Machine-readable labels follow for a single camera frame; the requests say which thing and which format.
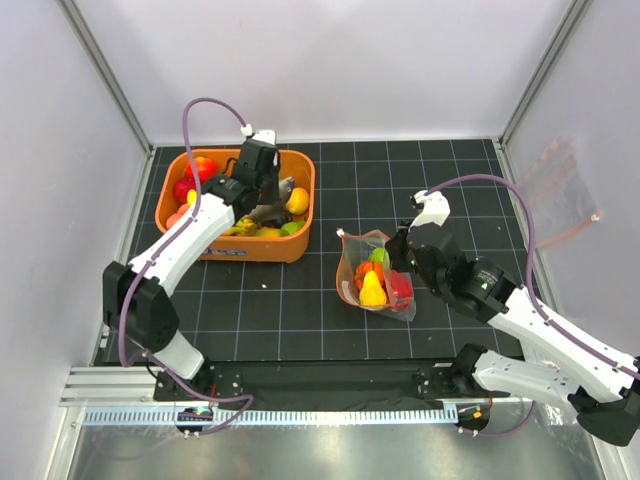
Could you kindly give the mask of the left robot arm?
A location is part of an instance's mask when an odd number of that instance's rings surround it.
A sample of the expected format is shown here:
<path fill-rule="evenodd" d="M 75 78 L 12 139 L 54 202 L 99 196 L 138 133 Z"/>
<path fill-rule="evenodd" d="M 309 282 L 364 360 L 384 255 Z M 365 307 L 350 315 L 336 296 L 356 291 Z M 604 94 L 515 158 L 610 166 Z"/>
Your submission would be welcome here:
<path fill-rule="evenodd" d="M 212 386 L 204 355 L 180 332 L 171 302 L 191 265 L 219 236 L 258 205 L 279 200 L 280 158 L 272 130 L 260 130 L 241 145 L 231 173 L 213 176 L 194 205 L 158 241 L 123 265 L 103 273 L 103 322 L 118 332 L 119 356 L 128 366 L 127 340 L 176 374 L 178 390 L 190 400 Z"/>

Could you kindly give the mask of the grey beige fish toy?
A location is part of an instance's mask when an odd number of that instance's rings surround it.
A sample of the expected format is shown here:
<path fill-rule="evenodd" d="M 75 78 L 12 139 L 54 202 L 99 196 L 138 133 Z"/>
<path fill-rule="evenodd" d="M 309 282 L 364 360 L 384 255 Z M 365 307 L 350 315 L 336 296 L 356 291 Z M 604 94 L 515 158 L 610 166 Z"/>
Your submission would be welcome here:
<path fill-rule="evenodd" d="M 255 223 L 264 223 L 277 219 L 283 212 L 286 203 L 289 201 L 293 189 L 295 188 L 295 179 L 293 176 L 285 177 L 279 181 L 279 197 L 278 200 L 271 205 L 258 205 L 248 215 L 247 218 Z"/>

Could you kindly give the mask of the orange plastic basket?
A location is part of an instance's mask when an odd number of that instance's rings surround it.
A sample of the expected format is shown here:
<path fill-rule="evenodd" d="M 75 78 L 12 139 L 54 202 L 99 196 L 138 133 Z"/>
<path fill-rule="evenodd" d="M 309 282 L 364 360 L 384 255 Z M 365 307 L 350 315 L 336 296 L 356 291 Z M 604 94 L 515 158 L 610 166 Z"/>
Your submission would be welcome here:
<path fill-rule="evenodd" d="M 309 193 L 309 206 L 296 221 L 305 222 L 297 232 L 285 237 L 237 237 L 221 236 L 201 255 L 203 260 L 284 262 L 297 261 L 307 250 L 316 206 L 316 168 L 311 158 L 301 151 L 282 149 L 280 151 L 280 176 L 293 177 L 297 187 Z M 181 206 L 173 195 L 174 183 L 182 178 L 187 165 L 187 154 L 180 147 L 160 149 L 158 172 L 155 186 L 159 196 L 155 202 L 155 224 L 164 233 L 166 221 Z"/>

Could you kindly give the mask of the light green round fruit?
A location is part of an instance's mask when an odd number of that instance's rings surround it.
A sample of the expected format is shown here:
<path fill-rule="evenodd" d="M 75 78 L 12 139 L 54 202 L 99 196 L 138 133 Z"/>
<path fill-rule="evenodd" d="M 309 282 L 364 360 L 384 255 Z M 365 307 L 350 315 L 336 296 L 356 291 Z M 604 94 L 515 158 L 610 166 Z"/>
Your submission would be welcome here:
<path fill-rule="evenodd" d="M 376 247 L 370 253 L 368 260 L 381 265 L 383 269 L 388 269 L 391 265 L 389 254 L 384 247 Z"/>

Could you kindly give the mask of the clear zip bag red zipper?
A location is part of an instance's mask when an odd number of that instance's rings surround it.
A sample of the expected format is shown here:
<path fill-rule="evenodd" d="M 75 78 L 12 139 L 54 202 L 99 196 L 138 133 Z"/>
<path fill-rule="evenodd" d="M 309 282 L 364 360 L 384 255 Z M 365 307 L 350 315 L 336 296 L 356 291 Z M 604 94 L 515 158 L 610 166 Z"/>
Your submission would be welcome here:
<path fill-rule="evenodd" d="M 384 247 L 390 237 L 376 229 L 363 235 L 351 235 L 343 229 L 336 231 L 342 242 L 341 258 L 336 270 L 336 290 L 340 298 L 347 304 L 360 309 L 381 314 L 383 316 L 405 322 L 411 322 L 416 314 L 416 302 L 414 298 L 405 309 L 395 309 L 390 303 L 389 277 L 391 268 L 383 269 L 381 265 L 370 262 L 368 257 L 376 247 Z M 365 274 L 374 271 L 386 291 L 387 304 L 384 307 L 372 308 L 360 304 L 359 292 Z"/>

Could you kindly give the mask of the orange yellow mango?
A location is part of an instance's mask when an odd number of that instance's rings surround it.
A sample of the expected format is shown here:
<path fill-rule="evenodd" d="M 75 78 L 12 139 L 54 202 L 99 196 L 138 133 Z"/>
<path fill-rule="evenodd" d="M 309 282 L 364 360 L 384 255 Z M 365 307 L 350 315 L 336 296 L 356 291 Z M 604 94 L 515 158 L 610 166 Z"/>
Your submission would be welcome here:
<path fill-rule="evenodd" d="M 365 274 L 359 292 L 359 301 L 362 306 L 372 308 L 384 307 L 387 304 L 386 291 L 374 271 Z"/>

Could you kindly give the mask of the red orange tomato toy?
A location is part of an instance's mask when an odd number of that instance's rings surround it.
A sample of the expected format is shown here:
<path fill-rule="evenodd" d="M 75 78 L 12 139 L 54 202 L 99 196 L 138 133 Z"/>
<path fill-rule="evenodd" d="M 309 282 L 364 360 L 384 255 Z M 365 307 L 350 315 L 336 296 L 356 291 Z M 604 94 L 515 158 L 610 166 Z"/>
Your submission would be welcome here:
<path fill-rule="evenodd" d="M 201 184 L 206 183 L 210 178 L 215 176 L 219 172 L 216 162 L 204 156 L 198 156 L 193 159 L 192 162 L 187 161 L 184 175 L 186 178 L 195 180 L 198 178 Z"/>

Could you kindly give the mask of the red bell pepper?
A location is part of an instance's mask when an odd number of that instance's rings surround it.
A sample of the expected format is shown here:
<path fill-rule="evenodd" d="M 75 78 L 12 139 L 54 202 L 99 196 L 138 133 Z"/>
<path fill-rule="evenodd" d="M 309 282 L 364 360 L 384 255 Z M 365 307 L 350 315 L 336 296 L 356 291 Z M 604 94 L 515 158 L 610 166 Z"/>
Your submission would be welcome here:
<path fill-rule="evenodd" d="M 389 277 L 390 303 L 395 309 L 405 309 L 413 299 L 413 287 L 404 273 L 391 271 Z"/>

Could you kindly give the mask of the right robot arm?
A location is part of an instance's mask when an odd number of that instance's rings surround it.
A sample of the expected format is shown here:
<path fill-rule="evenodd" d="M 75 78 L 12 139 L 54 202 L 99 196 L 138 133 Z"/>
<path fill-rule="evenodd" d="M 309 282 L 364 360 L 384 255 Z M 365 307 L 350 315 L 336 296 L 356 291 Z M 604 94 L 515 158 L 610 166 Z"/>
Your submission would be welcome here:
<path fill-rule="evenodd" d="M 403 226 L 385 248 L 394 269 L 415 274 L 454 311 L 532 344 L 553 362 L 527 363 L 467 344 L 445 375 L 453 390 L 527 397 L 573 415 L 603 442 L 630 443 L 639 429 L 638 358 L 571 325 L 498 264 L 470 259 L 435 223 Z"/>

